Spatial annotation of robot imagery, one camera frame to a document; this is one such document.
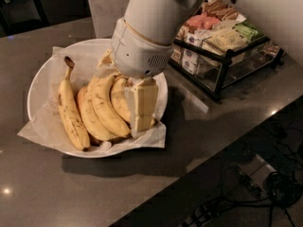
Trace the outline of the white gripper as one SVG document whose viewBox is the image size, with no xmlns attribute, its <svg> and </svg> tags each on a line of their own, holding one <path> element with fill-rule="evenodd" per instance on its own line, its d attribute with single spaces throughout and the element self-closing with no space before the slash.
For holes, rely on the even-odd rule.
<svg viewBox="0 0 303 227">
<path fill-rule="evenodd" d="M 95 76 L 106 78 L 116 74 L 118 67 L 125 76 L 135 78 L 125 88 L 125 96 L 131 112 L 131 134 L 137 138 L 151 127 L 157 102 L 156 80 L 148 77 L 165 70 L 173 48 L 171 44 L 155 44 L 142 38 L 120 18 L 111 40 L 111 49 L 101 56 Z"/>
</svg>

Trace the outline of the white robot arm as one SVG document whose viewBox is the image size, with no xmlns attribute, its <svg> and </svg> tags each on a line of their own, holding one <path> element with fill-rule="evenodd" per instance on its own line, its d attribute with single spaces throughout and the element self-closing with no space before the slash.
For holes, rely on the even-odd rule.
<svg viewBox="0 0 303 227">
<path fill-rule="evenodd" d="M 303 62 L 303 0 L 129 0 L 111 40 L 118 69 L 134 79 L 162 73 L 177 32 L 198 10 L 218 19 L 228 17 L 222 11 L 242 15 Z"/>
</svg>

